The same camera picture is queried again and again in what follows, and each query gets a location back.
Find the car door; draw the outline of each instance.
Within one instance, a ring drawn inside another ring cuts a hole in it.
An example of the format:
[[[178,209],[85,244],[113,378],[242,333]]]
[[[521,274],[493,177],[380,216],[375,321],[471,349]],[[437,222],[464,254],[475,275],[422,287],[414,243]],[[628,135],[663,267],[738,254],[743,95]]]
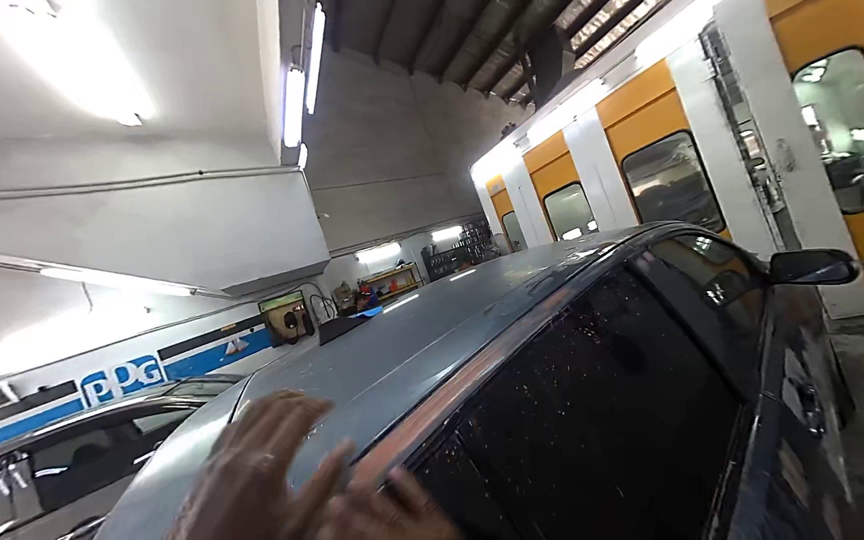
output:
[[[699,538],[744,398],[642,279],[568,307],[406,462],[469,538]]]
[[[112,510],[159,444],[198,403],[150,404],[102,415],[9,455],[16,522],[6,537],[56,540]]]
[[[689,230],[654,240],[635,268],[746,391],[752,378],[760,381],[759,422],[750,433],[732,534],[838,534],[845,492],[834,471],[841,457],[828,421],[834,410],[789,303],[762,266],[711,234]]]

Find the silver car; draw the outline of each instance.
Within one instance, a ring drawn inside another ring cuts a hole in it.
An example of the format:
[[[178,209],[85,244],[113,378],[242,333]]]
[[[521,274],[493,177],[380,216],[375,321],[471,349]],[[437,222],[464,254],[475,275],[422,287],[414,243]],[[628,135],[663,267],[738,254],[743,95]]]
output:
[[[207,374],[166,382],[0,444],[0,538],[95,534],[162,441],[241,379]]]
[[[354,480],[404,465],[469,538],[841,538],[852,403],[813,285],[856,276],[682,223],[500,257],[210,401],[97,538],[161,540],[222,428],[282,388],[336,404],[291,485],[351,437]]]

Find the ceiling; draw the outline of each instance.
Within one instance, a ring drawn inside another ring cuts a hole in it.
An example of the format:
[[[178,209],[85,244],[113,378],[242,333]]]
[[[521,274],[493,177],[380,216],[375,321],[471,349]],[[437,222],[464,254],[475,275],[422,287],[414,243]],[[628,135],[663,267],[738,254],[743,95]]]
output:
[[[539,32],[555,25],[570,40],[576,69],[596,58],[665,0],[323,0],[327,39],[422,71],[466,91],[527,105],[530,77],[520,62]]]
[[[141,128],[126,128],[83,110],[33,68],[0,27],[0,139],[265,133],[256,0],[55,2],[95,5],[154,113]]]

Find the car window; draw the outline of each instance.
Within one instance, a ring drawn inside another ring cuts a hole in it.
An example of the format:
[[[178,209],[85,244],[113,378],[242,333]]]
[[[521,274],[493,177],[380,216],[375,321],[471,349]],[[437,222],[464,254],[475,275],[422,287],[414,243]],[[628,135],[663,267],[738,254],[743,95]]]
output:
[[[520,531],[698,538],[740,406],[682,328],[623,272],[510,358],[460,409],[457,430],[489,490],[511,494],[507,510]]]
[[[682,234],[650,251],[688,277],[706,304],[724,314],[756,349],[762,329],[762,280],[736,248],[701,234]]]
[[[522,233],[522,226],[519,225],[519,217],[515,212],[511,211],[502,216],[502,227],[505,227],[505,234],[509,236],[511,251],[524,250],[525,234]]]
[[[464,538],[520,538],[456,434],[410,469]]]
[[[684,221],[725,229],[713,189],[688,130],[674,132],[622,159],[631,200],[642,223]]]
[[[188,408],[157,408],[130,419],[98,421],[92,428],[58,433],[30,445],[32,481],[42,511],[60,509],[137,473],[191,413]]]
[[[543,202],[556,239],[578,239],[599,230],[582,184],[570,183],[546,195]]]
[[[815,60],[792,86],[839,208],[864,212],[864,54],[847,49]]]

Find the person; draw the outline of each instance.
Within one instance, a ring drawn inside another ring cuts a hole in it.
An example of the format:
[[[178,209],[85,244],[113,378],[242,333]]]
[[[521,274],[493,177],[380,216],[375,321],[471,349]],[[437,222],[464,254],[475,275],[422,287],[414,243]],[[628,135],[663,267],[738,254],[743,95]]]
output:
[[[402,469],[389,474],[397,497],[364,485],[340,493],[354,449],[349,441],[293,493],[286,473],[330,409],[330,401],[293,390],[253,402],[222,430],[167,540],[461,540],[438,503]]]

